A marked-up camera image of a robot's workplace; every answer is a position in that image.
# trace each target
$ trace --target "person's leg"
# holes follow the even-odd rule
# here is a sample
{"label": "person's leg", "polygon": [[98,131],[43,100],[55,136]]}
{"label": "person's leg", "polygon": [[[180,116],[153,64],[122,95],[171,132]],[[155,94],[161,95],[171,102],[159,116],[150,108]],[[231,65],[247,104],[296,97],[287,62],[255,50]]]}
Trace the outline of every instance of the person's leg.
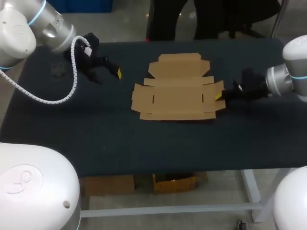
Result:
{"label": "person's leg", "polygon": [[224,23],[223,0],[194,0],[197,28],[194,39],[215,39]]}
{"label": "person's leg", "polygon": [[150,41],[174,40],[179,14],[187,0],[153,0]]}

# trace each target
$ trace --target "cardboard box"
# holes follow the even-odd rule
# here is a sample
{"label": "cardboard box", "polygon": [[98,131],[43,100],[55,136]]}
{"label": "cardboard box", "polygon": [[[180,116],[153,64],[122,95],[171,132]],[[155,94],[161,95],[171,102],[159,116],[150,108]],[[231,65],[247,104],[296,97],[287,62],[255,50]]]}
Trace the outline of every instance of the cardboard box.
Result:
{"label": "cardboard box", "polygon": [[203,77],[210,62],[200,54],[164,54],[149,65],[154,79],[135,84],[131,109],[142,120],[206,120],[216,118],[225,101],[215,98],[224,89],[223,81]]}
{"label": "cardboard box", "polygon": [[196,176],[187,174],[153,174],[153,188],[156,194],[180,193],[191,191],[196,186]]}
{"label": "cardboard box", "polygon": [[84,196],[129,194],[134,192],[133,175],[99,176],[82,179]]}

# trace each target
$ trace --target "unfolded cardboard box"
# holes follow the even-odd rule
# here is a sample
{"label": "unfolded cardboard box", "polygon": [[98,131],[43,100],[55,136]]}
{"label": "unfolded cardboard box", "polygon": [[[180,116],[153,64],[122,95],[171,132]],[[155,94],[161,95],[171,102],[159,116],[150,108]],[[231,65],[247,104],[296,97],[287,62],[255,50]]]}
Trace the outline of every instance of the unfolded cardboard box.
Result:
{"label": "unfolded cardboard box", "polygon": [[200,54],[164,54],[149,65],[154,79],[135,84],[131,109],[141,120],[206,120],[216,118],[225,101],[215,98],[224,89],[223,81],[203,77],[210,62]]}

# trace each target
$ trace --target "blue ring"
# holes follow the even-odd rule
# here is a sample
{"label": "blue ring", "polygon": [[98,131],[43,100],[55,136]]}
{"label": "blue ring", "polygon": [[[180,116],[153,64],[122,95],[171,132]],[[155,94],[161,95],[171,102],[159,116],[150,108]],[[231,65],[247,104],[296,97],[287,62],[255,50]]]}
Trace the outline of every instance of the blue ring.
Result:
{"label": "blue ring", "polygon": [[0,69],[4,69],[4,70],[7,70],[7,69],[11,69],[12,67],[0,67]]}
{"label": "blue ring", "polygon": [[43,12],[43,10],[44,10],[44,8],[45,8],[45,6],[46,6],[46,3],[47,3],[47,1],[44,0],[43,5],[42,5],[42,8],[39,10],[39,12],[37,13],[37,15],[28,23],[28,25],[32,25],[32,24],[36,21],[36,19],[37,19],[37,18],[40,16],[40,14]]}
{"label": "blue ring", "polygon": [[307,79],[307,76],[304,76],[304,77],[294,77],[294,76],[291,76],[291,78],[302,80],[302,79]]}

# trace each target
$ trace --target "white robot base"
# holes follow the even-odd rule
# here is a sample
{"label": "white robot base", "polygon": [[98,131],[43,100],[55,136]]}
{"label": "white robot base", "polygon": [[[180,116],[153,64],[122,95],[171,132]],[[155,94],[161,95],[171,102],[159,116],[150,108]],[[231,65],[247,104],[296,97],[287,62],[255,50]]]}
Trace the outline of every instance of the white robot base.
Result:
{"label": "white robot base", "polygon": [[80,185],[61,154],[0,143],[0,229],[79,230]]}

